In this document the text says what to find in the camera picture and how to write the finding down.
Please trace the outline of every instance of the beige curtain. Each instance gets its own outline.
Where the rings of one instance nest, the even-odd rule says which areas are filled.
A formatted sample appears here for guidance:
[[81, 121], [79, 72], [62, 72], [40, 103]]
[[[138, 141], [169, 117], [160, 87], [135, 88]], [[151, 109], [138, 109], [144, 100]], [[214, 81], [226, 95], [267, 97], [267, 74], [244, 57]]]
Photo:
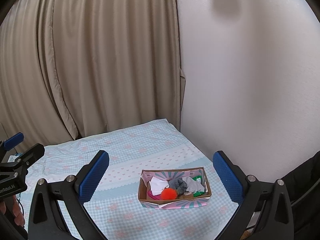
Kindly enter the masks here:
[[18, 0], [0, 27], [0, 122], [24, 147], [180, 125], [175, 0]]

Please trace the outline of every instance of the bed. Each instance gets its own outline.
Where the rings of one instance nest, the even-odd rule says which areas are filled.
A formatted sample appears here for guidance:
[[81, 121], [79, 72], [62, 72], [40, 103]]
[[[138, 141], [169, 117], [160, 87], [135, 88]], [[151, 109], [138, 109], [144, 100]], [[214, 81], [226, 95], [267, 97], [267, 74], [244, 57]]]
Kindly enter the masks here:
[[[212, 162], [166, 119], [45, 147], [45, 155], [29, 168], [28, 190], [21, 193], [26, 229], [33, 191], [39, 178], [63, 180], [90, 162], [99, 150], [110, 165], [90, 202], [84, 206], [112, 239], [214, 239], [230, 220], [238, 203], [232, 202]], [[212, 196], [207, 206], [155, 210], [137, 198], [142, 169], [205, 168]], [[63, 204], [60, 207], [73, 236], [81, 239]]]

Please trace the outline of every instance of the wall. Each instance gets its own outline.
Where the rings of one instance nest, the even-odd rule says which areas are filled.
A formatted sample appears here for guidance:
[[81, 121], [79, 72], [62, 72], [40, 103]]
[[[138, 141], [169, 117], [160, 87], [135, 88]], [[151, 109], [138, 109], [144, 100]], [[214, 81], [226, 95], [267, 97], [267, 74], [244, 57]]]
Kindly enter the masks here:
[[181, 132], [273, 182], [320, 150], [320, 24], [305, 0], [177, 0]]

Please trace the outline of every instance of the red pom-pom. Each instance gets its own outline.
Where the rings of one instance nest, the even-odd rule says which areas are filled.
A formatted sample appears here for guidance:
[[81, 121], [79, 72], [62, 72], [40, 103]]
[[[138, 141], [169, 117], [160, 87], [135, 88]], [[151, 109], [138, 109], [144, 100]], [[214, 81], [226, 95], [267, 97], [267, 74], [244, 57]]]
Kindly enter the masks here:
[[174, 190], [173, 188], [165, 188], [160, 195], [162, 200], [173, 200], [173, 199], [176, 199], [177, 196], [178, 196], [177, 191]]

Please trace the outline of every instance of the box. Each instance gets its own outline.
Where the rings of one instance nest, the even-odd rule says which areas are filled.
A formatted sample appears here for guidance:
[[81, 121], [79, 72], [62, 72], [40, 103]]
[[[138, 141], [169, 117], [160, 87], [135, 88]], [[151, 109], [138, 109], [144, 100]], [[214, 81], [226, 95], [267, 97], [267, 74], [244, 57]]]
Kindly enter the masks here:
[[[202, 176], [201, 184], [206, 189], [206, 193], [201, 196], [193, 197], [192, 195], [181, 195], [175, 200], [153, 200], [147, 196], [147, 191], [150, 188], [148, 183], [151, 178], [157, 177], [162, 180], [170, 180], [173, 178], [182, 177], [196, 177]], [[206, 206], [207, 201], [211, 197], [211, 189], [204, 167], [189, 168], [189, 169], [175, 169], [175, 170], [142, 170], [140, 177], [140, 184], [138, 190], [138, 199], [143, 207], [154, 209], [180, 209]]]

